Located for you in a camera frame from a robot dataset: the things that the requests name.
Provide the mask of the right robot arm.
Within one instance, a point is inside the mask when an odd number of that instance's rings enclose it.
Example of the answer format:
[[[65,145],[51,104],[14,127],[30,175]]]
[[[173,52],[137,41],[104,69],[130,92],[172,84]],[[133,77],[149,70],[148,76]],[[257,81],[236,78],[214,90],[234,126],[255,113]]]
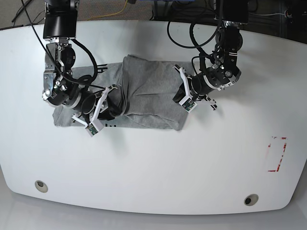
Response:
[[[45,2],[43,99],[55,108],[55,126],[94,129],[94,122],[122,115],[125,99],[118,82],[120,64],[98,65],[76,40],[78,4],[77,0]]]

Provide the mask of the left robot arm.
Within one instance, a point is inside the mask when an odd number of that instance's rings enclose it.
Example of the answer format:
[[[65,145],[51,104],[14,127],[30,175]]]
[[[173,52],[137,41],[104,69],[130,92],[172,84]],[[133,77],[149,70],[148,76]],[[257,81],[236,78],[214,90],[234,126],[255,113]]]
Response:
[[[191,112],[201,100],[208,102],[216,110],[216,101],[209,97],[209,93],[233,86],[241,76],[241,70],[237,66],[237,53],[243,45],[239,26],[248,23],[248,1],[216,0],[213,12],[218,24],[207,41],[202,44],[196,41],[195,21],[189,27],[192,42],[189,48],[199,52],[196,57],[200,61],[199,70],[192,76],[183,67],[174,66],[183,83],[173,101],[187,112]]]

